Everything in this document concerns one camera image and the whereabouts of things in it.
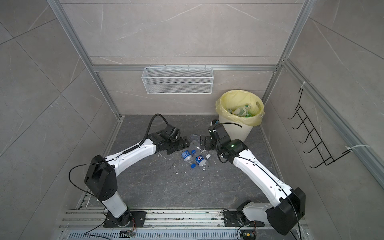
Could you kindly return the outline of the clear crushed bottle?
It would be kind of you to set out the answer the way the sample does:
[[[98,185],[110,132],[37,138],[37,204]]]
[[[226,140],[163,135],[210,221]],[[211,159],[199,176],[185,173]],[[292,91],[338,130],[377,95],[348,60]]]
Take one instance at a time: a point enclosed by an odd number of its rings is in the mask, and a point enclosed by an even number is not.
[[[189,139],[190,139],[191,144],[200,151],[201,150],[201,148],[200,148],[201,135],[191,134]]]

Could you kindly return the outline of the Pepsi blue label bottle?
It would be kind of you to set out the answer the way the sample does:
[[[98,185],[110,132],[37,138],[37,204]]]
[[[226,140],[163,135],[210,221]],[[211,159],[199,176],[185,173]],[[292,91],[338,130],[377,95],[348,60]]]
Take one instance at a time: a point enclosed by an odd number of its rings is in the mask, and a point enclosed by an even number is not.
[[[203,155],[195,157],[196,165],[199,167],[204,167],[208,164],[207,159]]]

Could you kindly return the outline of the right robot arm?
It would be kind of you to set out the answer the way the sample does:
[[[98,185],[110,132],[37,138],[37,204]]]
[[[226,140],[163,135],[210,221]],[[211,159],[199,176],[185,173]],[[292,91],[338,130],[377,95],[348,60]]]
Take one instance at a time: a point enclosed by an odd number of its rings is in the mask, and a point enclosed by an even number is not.
[[[293,189],[272,174],[241,140],[232,140],[225,123],[218,119],[211,122],[209,136],[202,136],[201,148],[215,151],[221,163],[231,163],[242,170],[264,193],[269,203],[260,207],[247,202],[239,208],[247,222],[269,223],[274,230],[285,236],[305,216],[306,194],[300,188]]]

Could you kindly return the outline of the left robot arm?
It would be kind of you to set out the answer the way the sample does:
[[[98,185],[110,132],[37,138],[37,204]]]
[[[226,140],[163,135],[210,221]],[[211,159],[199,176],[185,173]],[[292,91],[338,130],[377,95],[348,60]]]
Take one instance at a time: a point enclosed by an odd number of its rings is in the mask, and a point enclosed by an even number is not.
[[[107,157],[95,156],[88,168],[85,184],[115,219],[127,219],[130,210],[118,193],[117,177],[140,160],[165,151],[170,155],[187,149],[189,141],[180,137],[180,130],[167,125],[164,130],[146,134],[136,145]]]

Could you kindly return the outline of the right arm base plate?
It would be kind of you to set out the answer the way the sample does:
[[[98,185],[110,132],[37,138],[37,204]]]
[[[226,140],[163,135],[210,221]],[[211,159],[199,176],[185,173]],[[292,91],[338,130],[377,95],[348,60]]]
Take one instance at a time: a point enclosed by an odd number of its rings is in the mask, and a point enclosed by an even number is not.
[[[266,224],[266,220],[254,220],[251,221],[246,218],[246,216],[239,211],[230,211],[228,209],[224,209],[222,211],[225,227],[240,227],[242,225],[251,224],[253,222],[256,223],[256,227],[264,227]]]

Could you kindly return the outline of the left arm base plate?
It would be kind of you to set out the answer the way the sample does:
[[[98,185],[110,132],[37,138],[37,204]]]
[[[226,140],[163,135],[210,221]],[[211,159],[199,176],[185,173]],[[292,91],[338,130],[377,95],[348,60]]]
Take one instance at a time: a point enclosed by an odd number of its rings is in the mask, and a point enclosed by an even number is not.
[[[108,213],[104,222],[104,228],[142,228],[146,219],[147,212],[134,211],[124,213],[121,217],[115,218],[111,213]]]

